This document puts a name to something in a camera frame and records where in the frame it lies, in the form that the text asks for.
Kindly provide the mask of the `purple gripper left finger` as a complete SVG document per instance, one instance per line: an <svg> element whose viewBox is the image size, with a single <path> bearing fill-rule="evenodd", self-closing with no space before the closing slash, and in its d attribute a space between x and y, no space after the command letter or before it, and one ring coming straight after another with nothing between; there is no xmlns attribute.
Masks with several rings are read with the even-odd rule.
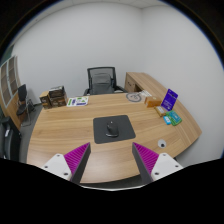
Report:
<svg viewBox="0 0 224 224"><path fill-rule="evenodd" d="M42 169L79 185L90 153L90 144L86 143L66 154L55 154Z"/></svg>

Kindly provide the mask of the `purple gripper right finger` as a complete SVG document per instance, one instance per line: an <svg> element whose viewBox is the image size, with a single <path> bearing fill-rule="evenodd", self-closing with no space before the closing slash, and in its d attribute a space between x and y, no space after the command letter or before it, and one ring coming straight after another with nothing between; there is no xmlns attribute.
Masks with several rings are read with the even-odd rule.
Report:
<svg viewBox="0 0 224 224"><path fill-rule="evenodd" d="M132 143L142 182L149 184L182 169L182 166L167 153L158 154L138 143Z"/></svg>

